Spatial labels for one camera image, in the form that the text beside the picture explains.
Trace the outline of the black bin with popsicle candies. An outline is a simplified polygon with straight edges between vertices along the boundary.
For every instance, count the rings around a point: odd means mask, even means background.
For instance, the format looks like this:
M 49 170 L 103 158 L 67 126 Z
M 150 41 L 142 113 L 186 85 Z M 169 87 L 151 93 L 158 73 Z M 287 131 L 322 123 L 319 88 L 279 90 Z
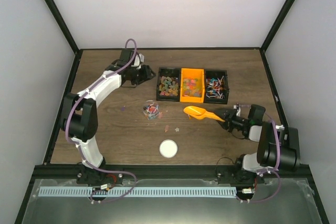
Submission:
M 156 84 L 158 101 L 180 102 L 181 68 L 159 67 Z

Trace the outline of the black bin with lollipops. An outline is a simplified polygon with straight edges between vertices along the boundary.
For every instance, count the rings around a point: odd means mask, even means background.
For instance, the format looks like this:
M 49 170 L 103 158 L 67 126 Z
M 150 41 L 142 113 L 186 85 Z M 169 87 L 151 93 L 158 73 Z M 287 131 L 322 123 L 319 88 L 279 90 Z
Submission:
M 229 85 L 226 70 L 205 69 L 204 87 L 204 103 L 228 103 Z

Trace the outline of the orange plastic scoop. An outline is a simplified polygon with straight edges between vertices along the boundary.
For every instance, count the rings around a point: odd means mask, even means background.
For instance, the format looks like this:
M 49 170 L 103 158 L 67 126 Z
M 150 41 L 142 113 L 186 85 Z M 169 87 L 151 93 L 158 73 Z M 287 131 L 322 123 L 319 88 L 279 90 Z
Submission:
M 197 120 L 203 120 L 205 118 L 213 119 L 213 120 L 220 120 L 224 121 L 220 117 L 218 117 L 215 113 L 207 111 L 204 108 L 198 107 L 198 106 L 187 106 L 183 109 L 183 112 L 185 114 L 190 114 L 193 118 Z

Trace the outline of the clear plastic cup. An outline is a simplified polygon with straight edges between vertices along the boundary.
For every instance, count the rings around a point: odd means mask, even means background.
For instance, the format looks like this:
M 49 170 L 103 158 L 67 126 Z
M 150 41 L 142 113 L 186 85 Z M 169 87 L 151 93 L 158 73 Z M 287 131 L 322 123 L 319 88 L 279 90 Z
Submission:
M 148 120 L 152 120 L 159 117 L 160 108 L 154 100 L 147 100 L 142 107 L 142 112 Z

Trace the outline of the yellow bin with star candies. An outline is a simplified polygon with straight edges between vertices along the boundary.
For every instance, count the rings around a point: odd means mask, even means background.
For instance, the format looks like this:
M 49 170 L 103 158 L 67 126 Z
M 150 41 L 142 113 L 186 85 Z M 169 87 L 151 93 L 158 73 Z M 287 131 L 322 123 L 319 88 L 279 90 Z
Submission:
M 180 102 L 203 103 L 205 97 L 205 70 L 181 69 Z

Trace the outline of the white round lid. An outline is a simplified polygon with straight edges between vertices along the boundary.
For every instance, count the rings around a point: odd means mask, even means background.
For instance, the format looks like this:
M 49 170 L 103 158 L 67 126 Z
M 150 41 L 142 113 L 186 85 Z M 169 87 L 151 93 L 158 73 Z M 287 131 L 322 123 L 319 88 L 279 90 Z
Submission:
M 178 145 L 173 140 L 164 140 L 159 146 L 159 152 L 165 158 L 172 158 L 178 152 Z

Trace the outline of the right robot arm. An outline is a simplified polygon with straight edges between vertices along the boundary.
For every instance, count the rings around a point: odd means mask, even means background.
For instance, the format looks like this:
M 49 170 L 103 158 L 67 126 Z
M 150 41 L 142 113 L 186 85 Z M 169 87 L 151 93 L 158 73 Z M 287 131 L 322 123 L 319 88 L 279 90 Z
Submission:
M 214 111 L 218 123 L 227 132 L 240 132 L 242 138 L 258 143 L 253 154 L 242 154 L 235 161 L 233 177 L 244 184 L 252 173 L 262 176 L 280 170 L 295 172 L 300 167 L 299 132 L 294 127 L 277 125 L 272 118 L 264 120 L 263 106 L 237 104 Z

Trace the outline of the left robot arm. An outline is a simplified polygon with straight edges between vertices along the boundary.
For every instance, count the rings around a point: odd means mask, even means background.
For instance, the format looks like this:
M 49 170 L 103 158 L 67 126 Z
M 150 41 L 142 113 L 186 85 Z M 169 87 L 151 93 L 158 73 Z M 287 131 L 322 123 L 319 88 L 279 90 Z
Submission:
M 80 153 L 81 178 L 88 177 L 95 184 L 102 184 L 107 178 L 106 161 L 96 140 L 98 106 L 126 81 L 136 87 L 154 77 L 153 70 L 144 64 L 144 55 L 125 48 L 119 59 L 108 65 L 96 81 L 84 90 L 64 97 L 60 128 L 67 142 Z

